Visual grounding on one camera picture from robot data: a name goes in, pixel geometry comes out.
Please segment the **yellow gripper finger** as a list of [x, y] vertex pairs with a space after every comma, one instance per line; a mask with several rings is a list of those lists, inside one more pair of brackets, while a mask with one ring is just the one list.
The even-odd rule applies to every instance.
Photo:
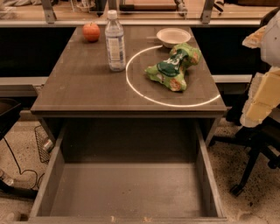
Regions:
[[254, 128], [261, 124], [280, 103], [280, 68], [273, 66], [267, 73], [257, 73], [241, 111], [242, 126]]
[[259, 28], [257, 31], [249, 34], [243, 41], [242, 44], [248, 48], [255, 49], [262, 46], [263, 37], [266, 31], [266, 25]]

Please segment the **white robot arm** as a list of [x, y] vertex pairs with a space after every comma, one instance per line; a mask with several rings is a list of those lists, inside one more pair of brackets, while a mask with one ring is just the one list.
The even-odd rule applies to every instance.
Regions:
[[263, 122], [280, 104], [280, 12], [264, 26], [247, 36], [242, 44], [261, 50], [261, 60], [270, 65], [265, 74], [256, 73], [241, 111], [240, 122], [253, 128]]

